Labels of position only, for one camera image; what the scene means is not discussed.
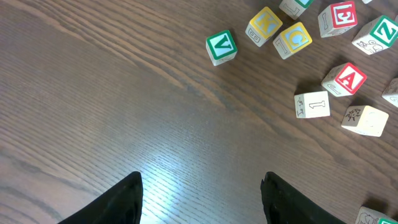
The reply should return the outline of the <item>yellow O block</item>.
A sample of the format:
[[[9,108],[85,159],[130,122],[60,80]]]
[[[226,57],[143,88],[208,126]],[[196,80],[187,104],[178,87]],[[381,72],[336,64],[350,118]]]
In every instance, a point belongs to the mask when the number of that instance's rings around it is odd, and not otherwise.
[[[386,87],[386,89],[382,93],[382,97],[394,105],[398,107],[398,78],[394,78],[391,80],[390,84]]]

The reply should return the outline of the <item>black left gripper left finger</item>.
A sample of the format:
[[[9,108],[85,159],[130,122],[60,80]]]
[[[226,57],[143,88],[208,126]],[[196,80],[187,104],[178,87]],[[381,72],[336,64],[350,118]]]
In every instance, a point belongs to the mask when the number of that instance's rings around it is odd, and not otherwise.
[[[141,173],[134,171],[60,224],[139,224],[142,215]]]

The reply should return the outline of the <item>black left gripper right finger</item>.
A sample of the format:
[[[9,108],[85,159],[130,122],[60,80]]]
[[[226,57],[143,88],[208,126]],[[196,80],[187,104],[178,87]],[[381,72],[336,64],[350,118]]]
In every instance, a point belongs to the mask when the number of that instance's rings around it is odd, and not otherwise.
[[[344,224],[274,172],[261,180],[261,197],[268,224]]]

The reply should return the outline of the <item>green R wooden block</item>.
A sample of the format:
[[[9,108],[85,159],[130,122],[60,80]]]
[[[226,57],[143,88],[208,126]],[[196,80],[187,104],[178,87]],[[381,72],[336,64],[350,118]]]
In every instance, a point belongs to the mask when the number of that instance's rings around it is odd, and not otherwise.
[[[376,210],[360,207],[355,224],[397,224],[397,221]]]

